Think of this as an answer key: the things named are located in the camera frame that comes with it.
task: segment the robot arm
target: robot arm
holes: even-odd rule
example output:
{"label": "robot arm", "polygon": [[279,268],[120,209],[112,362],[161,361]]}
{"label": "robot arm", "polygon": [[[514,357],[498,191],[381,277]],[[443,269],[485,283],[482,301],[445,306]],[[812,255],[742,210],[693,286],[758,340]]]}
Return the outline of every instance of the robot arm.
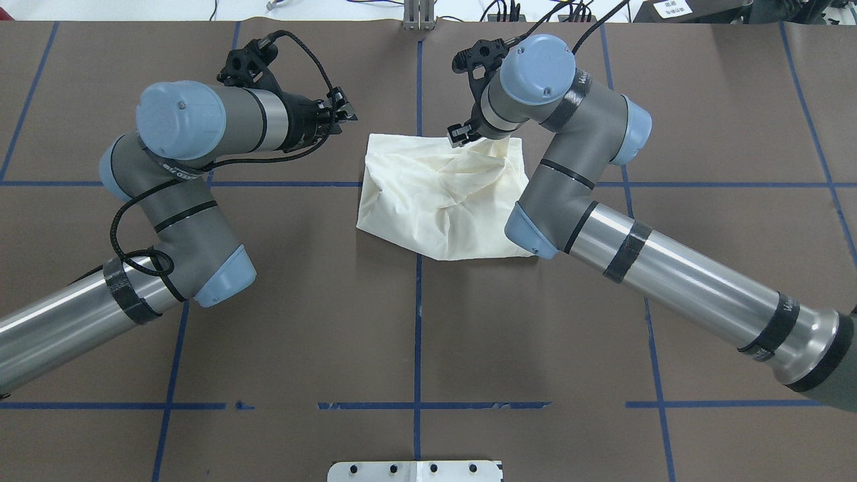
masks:
{"label": "robot arm", "polygon": [[576,256],[768,364],[795,392],[857,412],[851,316],[801,306],[592,200],[607,165],[626,164],[648,140],[651,118],[577,69],[565,42],[480,40],[452,69],[468,72],[475,100],[471,119],[448,129],[453,145],[509,136],[531,119],[556,133],[506,224],[515,244]]}
{"label": "robot arm", "polygon": [[[137,106],[135,131],[105,152],[105,187],[127,203],[111,227],[117,257],[9,316],[0,318],[0,394],[33,380],[188,298],[213,306],[249,286],[255,269],[220,211],[204,174],[238,162],[292,160],[318,148],[339,124],[357,120],[324,70],[328,95],[283,92],[268,70],[279,31],[230,52],[218,80],[160,82]],[[223,154],[304,149],[273,160],[215,159]],[[150,250],[124,253],[115,239],[121,214],[139,203],[158,234]]]}

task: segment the light blue joint cap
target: light blue joint cap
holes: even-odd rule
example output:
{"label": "light blue joint cap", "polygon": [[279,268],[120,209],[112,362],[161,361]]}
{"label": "light blue joint cap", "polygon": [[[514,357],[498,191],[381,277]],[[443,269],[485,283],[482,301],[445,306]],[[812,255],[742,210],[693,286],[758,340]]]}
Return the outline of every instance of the light blue joint cap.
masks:
{"label": "light blue joint cap", "polygon": [[160,156],[197,159],[212,152],[223,138],[226,109],[205,84],[158,82],[140,95],[137,130],[146,146]]}
{"label": "light blue joint cap", "polygon": [[521,104],[550,104],[571,88],[576,68],[574,54],[564,41],[540,33],[509,51],[500,67],[500,84]]}
{"label": "light blue joint cap", "polygon": [[99,161],[99,177],[101,178],[101,183],[112,195],[118,197],[121,201],[128,202],[131,200],[131,196],[125,194],[125,191],[116,182],[116,176],[113,175],[113,149],[116,147],[119,139],[122,139],[122,137],[119,136],[118,139],[113,141],[104,155],[101,156],[101,160]]}
{"label": "light blue joint cap", "polygon": [[253,284],[255,279],[256,270],[242,244],[206,281],[200,292],[194,295],[194,299],[201,307],[208,308],[239,293]]}
{"label": "light blue joint cap", "polygon": [[505,233],[510,241],[540,258],[551,259],[560,252],[544,237],[517,202],[506,221]]}
{"label": "light blue joint cap", "polygon": [[651,116],[643,107],[631,102],[627,95],[623,95],[628,103],[628,126],[625,128],[625,140],[616,157],[610,164],[624,166],[631,162],[634,156],[645,146],[651,134]]}

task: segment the silver aluminum arm tube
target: silver aluminum arm tube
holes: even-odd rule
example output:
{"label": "silver aluminum arm tube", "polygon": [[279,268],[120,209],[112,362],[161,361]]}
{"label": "silver aluminum arm tube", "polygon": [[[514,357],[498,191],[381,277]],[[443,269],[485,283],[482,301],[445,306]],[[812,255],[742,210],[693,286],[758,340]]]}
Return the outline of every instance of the silver aluminum arm tube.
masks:
{"label": "silver aluminum arm tube", "polygon": [[625,165],[646,143],[651,118],[577,69],[565,42],[521,42],[473,114],[489,139],[528,120],[555,133],[506,224],[515,244],[546,259],[576,256],[769,365],[790,389],[857,412],[852,316],[802,306],[592,200],[606,166]]}
{"label": "silver aluminum arm tube", "polygon": [[[175,268],[151,276],[116,257],[100,272],[0,318],[0,395],[189,298],[208,307],[249,286],[253,264],[197,170],[221,154],[276,149],[289,121],[283,102],[267,91],[191,81],[147,88],[137,107],[138,130],[107,149],[100,174],[122,201],[183,180],[140,201],[160,239],[154,248]],[[132,259],[144,268],[165,267],[155,257]]]}

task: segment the metal bracket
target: metal bracket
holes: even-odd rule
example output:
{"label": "metal bracket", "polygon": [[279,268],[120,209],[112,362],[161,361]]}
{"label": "metal bracket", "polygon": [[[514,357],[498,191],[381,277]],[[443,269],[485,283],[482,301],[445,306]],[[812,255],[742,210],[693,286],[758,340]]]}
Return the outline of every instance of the metal bracket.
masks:
{"label": "metal bracket", "polygon": [[404,0],[405,30],[434,30],[434,0]]}
{"label": "metal bracket", "polygon": [[502,482],[499,461],[339,462],[327,482]]}

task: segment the black tape band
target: black tape band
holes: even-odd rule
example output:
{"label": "black tape band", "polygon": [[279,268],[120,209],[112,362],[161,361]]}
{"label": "black tape band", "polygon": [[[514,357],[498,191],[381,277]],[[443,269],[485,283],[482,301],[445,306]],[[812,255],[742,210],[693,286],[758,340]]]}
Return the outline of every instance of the black tape band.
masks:
{"label": "black tape band", "polygon": [[140,149],[143,150],[144,153],[148,156],[149,160],[151,160],[155,165],[159,166],[161,169],[169,172],[174,178],[182,179],[182,181],[192,181],[199,176],[205,174],[205,172],[197,171],[193,167],[187,167],[182,164],[179,160],[168,159],[166,157],[161,157],[156,153],[152,152],[149,147],[146,146],[146,143],[137,136],[137,143],[140,144]]}
{"label": "black tape band", "polygon": [[759,362],[770,360],[774,356],[776,349],[788,338],[798,322],[800,303],[787,295],[779,294],[780,301],[776,304],[774,315],[762,333],[758,334],[752,343],[738,349],[739,352]]}
{"label": "black tape band", "polygon": [[[154,246],[149,247],[149,250],[154,250],[154,249],[155,249]],[[164,270],[164,265],[161,263],[160,258],[158,256],[151,256],[151,257],[149,257],[149,259],[152,260],[152,266],[155,269],[157,269],[158,271]],[[164,282],[164,286],[166,286],[167,291],[170,292],[170,294],[172,295],[173,298],[176,299],[176,301],[178,301],[179,303],[184,303],[185,301],[188,301],[187,298],[185,298],[184,296],[182,296],[182,294],[180,292],[178,292],[178,288],[176,288],[176,285],[172,284],[172,280],[170,279],[169,276],[161,276],[160,278],[161,278],[161,281]]]}
{"label": "black tape band", "polygon": [[590,202],[589,207],[586,208],[586,210],[584,211],[584,215],[580,217],[578,224],[574,227],[574,231],[572,231],[572,235],[568,238],[568,242],[566,243],[566,248],[563,250],[566,252],[566,254],[568,254],[572,251],[572,246],[574,246],[574,241],[577,240],[578,235],[580,234],[580,230],[584,228],[584,224],[586,224],[586,221],[589,219],[590,214],[592,214],[592,211],[595,209],[595,207],[597,205],[598,205],[598,201]]}
{"label": "black tape band", "polygon": [[540,162],[539,164],[542,166],[550,167],[554,171],[562,172],[563,174],[565,174],[569,178],[572,178],[575,181],[581,183],[582,185],[588,187],[590,190],[595,189],[595,183],[593,183],[589,179],[585,178],[584,176],[577,174],[575,171],[572,171],[571,169],[563,166],[562,164],[557,164],[557,163],[553,162],[552,160],[547,160],[547,159],[542,159],[542,162]]}
{"label": "black tape band", "polygon": [[551,132],[559,132],[563,126],[568,123],[568,119],[572,118],[574,112],[578,110],[580,104],[584,101],[586,94],[589,93],[592,86],[592,77],[588,72],[577,69],[574,72],[574,82],[571,88],[568,89],[565,95],[562,96],[560,103],[556,106],[550,116],[542,122],[541,126]]}
{"label": "black tape band", "polygon": [[265,136],[267,135],[267,112],[265,112],[265,106],[262,105],[262,101],[259,100],[259,97],[255,93],[253,93],[252,90],[250,90],[248,88],[245,88],[244,90],[246,90],[247,93],[249,93],[250,95],[253,96],[253,99],[256,101],[256,104],[259,106],[259,112],[261,112],[261,114],[262,114],[262,133],[259,135],[259,141],[256,143],[255,146],[253,146],[252,149],[250,149],[250,152],[252,153],[256,149],[258,149],[259,146],[262,145],[263,141],[265,141]]}
{"label": "black tape band", "polygon": [[209,208],[214,208],[216,206],[217,206],[217,201],[211,200],[209,202],[203,202],[202,204],[197,204],[196,206],[193,206],[192,208],[185,209],[181,213],[176,214],[175,216],[171,216],[171,217],[159,222],[157,225],[155,225],[155,232],[162,232],[164,229],[176,224],[180,220],[186,220],[187,218],[189,218],[190,216],[193,216],[194,214],[197,214],[201,211],[205,211],[206,209],[209,209]]}
{"label": "black tape band", "polygon": [[842,362],[842,359],[845,358],[845,354],[848,353],[848,349],[851,347],[851,340],[853,338],[854,321],[850,316],[840,313],[839,327],[836,328],[836,335],[833,337],[833,341],[830,343],[830,348],[827,349],[827,353],[824,354],[821,361],[818,362],[818,365],[815,365],[815,368],[807,373],[805,377],[786,386],[798,393],[816,388],[824,380],[827,380],[827,377],[833,373],[833,370],[835,370],[836,367],[839,366],[839,363]]}
{"label": "black tape band", "polygon": [[604,276],[614,283],[621,283],[628,270],[637,261],[637,257],[640,256],[640,251],[649,239],[649,235],[651,235],[650,227],[634,221],[631,231],[625,236],[619,250],[616,251],[616,256],[613,256],[613,260],[604,270]]}
{"label": "black tape band", "polygon": [[160,313],[153,310],[145,299],[137,296],[119,258],[113,258],[105,263],[104,276],[107,289],[110,290],[113,299],[132,322],[145,325],[160,316]]}

